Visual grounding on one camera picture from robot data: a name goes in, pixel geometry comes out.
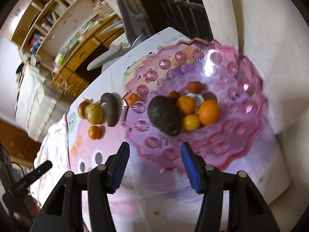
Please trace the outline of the person's left hand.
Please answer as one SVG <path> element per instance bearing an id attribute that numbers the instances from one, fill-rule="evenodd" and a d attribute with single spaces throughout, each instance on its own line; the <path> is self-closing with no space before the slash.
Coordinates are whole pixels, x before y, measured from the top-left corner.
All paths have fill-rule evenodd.
<path id="1" fill-rule="evenodd" d="M 27 195 L 24 198 L 24 204 L 26 205 L 28 211 L 31 214 L 31 219 L 27 218 L 25 215 L 23 215 L 22 213 L 17 213 L 14 212 L 13 213 L 13 217 L 15 220 L 27 224 L 27 225 L 31 225 L 32 222 L 35 220 L 35 218 L 37 217 L 37 215 L 40 213 L 41 208 L 38 205 L 38 201 L 36 199 L 34 199 L 32 196 Z"/>

